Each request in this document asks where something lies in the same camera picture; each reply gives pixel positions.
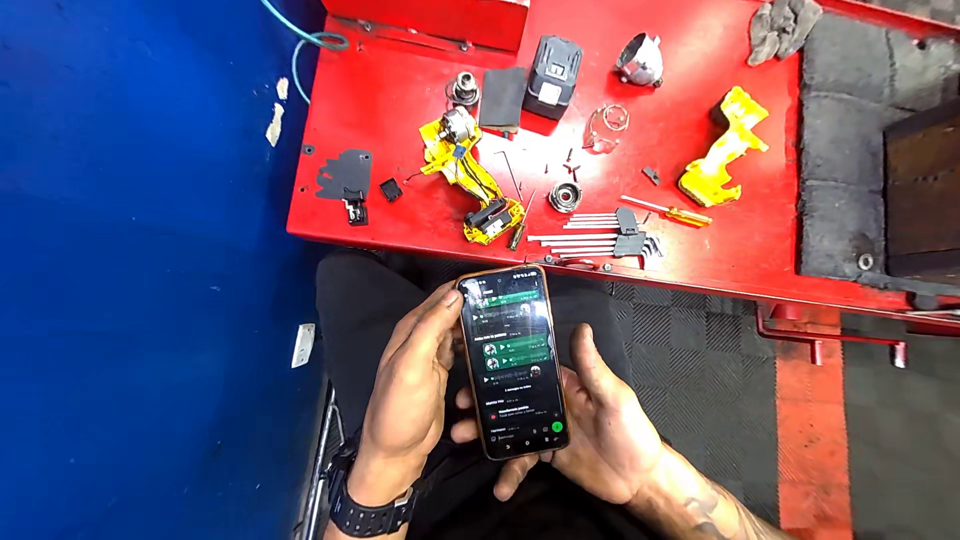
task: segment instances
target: black wristwatch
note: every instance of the black wristwatch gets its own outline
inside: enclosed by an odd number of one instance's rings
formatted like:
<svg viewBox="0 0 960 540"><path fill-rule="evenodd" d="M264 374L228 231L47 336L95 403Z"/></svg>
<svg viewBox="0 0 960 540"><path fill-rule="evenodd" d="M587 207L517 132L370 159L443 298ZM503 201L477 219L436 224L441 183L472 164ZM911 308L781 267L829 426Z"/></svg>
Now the black wristwatch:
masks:
<svg viewBox="0 0 960 540"><path fill-rule="evenodd" d="M390 534L410 523L420 492L416 483L398 499L383 506L363 506L347 493L347 477L357 456L359 434L352 436L333 456L327 477L330 478L330 521L347 536L370 538Z"/></svg>

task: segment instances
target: blue cable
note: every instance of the blue cable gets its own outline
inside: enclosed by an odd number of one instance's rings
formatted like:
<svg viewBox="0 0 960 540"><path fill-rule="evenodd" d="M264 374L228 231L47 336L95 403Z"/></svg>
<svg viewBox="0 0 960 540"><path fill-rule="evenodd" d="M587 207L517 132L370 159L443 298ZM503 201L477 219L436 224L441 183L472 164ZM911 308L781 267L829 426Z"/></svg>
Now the blue cable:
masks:
<svg viewBox="0 0 960 540"><path fill-rule="evenodd" d="M280 20L280 22L292 30L294 34L300 36L300 41L297 43L297 46L294 47L294 56L290 59L290 71L293 73L294 86L297 87L300 97L302 97L303 101L309 105L310 98L308 98L306 96L306 92L303 91L303 86L300 85L300 77L297 75L297 57L300 55L300 49L303 47L303 44L313 43L314 45L317 45L323 49L329 49L331 51L343 51L347 49L347 47L350 47L350 42L347 41L346 37L333 32L314 32L313 34L307 34L298 28L294 23L287 20L285 16L280 14L280 12L276 10L274 5L271 4L269 0L260 0L260 2L263 3L267 10L269 10L270 13L273 13L274 16Z"/></svg>
<svg viewBox="0 0 960 540"><path fill-rule="evenodd" d="M300 36L300 39L304 41L309 41L318 47L330 49L331 51L343 51L347 47L350 47L350 42L347 41L347 38L341 36L340 34L334 34L332 32L316 32L314 34L307 34L300 28L297 28L294 23L287 20L287 17L281 15L269 0L260 0L260 2L262 2L268 10L270 10L270 13L273 13L276 18L280 19L280 22L285 24L287 28L292 30L297 36Z"/></svg>

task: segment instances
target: right hand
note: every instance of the right hand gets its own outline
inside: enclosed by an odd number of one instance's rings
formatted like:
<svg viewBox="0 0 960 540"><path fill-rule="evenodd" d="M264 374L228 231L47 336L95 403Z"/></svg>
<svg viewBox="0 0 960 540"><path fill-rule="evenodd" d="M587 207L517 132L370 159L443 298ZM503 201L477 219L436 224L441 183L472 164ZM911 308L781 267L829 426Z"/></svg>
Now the right hand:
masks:
<svg viewBox="0 0 960 540"><path fill-rule="evenodd" d="M594 496L610 503L626 503L660 462L660 436L633 389L600 357L589 325L574 330L570 351L576 373L561 370L570 443L562 450L540 454L539 459L552 463ZM457 405L470 408L472 396L468 388L464 390L457 394ZM457 442L476 438L476 420L457 423L450 435ZM493 489L494 495L501 501L512 497L537 459L536 455L526 455L509 461Z"/></svg>

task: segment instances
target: red table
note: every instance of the red table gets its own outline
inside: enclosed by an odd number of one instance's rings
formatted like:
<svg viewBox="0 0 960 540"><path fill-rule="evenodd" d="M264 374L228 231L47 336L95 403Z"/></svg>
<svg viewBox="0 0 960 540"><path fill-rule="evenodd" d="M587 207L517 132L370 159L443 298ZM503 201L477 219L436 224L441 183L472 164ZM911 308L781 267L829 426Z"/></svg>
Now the red table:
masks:
<svg viewBox="0 0 960 540"><path fill-rule="evenodd" d="M865 5L836 0L827 4L859 10L865 18L893 20L918 32L938 28ZM607 212L628 206L618 201L627 194L700 211L714 220L698 230L652 216L645 230L659 237L667 253L659 271L640 269L636 258L596 260L612 264L610 272L571 267L563 271L942 323L899 313L908 309L903 294L796 274L801 58L795 55L756 68L746 65L747 27L756 7L754 0L535 0L515 56L477 48L447 52L374 38L354 22L329 17L326 29L347 36L351 46L341 53L321 53L303 137L303 143L313 145L315 151L300 156L287 230L310 240L435 257L498 264L542 260L549 248L541 248L538 242L524 241L517 252L509 251L509 233L487 247L468 243L463 218L478 208L477 203L440 174L416 176L402 184L403 196L393 204L376 186L389 178L401 181L424 165L418 128L446 110L444 85L458 72L469 70L482 80L489 68L529 66L540 36L558 35L574 40L585 51L576 94L563 120L556 123L525 112L512 140L485 134L475 151L508 195L516 196L507 163L496 154L501 150L509 157L524 196L537 190L527 233L564 233L567 216L553 210L544 196L557 182L569 180L562 165L570 148L574 148L571 163L582 165L577 176L584 202L577 211ZM665 84L657 90L621 84L611 73L620 49L638 32L662 39ZM739 201L700 209L680 192L675 180L722 134L710 123L708 112L733 86L743 86L770 112L754 129L770 150L748 151L730 166L731 185L743 185ZM631 114L630 128L622 134L619 147L609 155L582 150L591 112L613 103ZM343 202L314 194L318 169L326 159L351 148L372 152L367 227L349 226ZM549 173L544 174L546 165ZM647 166L664 178L660 186L640 172ZM645 215L640 208L636 213L640 219Z"/></svg>

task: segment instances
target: battery pack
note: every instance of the battery pack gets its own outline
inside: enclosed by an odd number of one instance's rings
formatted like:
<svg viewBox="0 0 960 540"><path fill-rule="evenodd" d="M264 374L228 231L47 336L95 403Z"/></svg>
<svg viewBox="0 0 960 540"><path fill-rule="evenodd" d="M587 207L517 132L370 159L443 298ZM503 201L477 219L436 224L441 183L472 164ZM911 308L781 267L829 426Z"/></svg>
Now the battery pack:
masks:
<svg viewBox="0 0 960 540"><path fill-rule="evenodd" d="M560 120L573 99L583 57L584 50L569 39L541 37L523 95L523 108Z"/></svg>

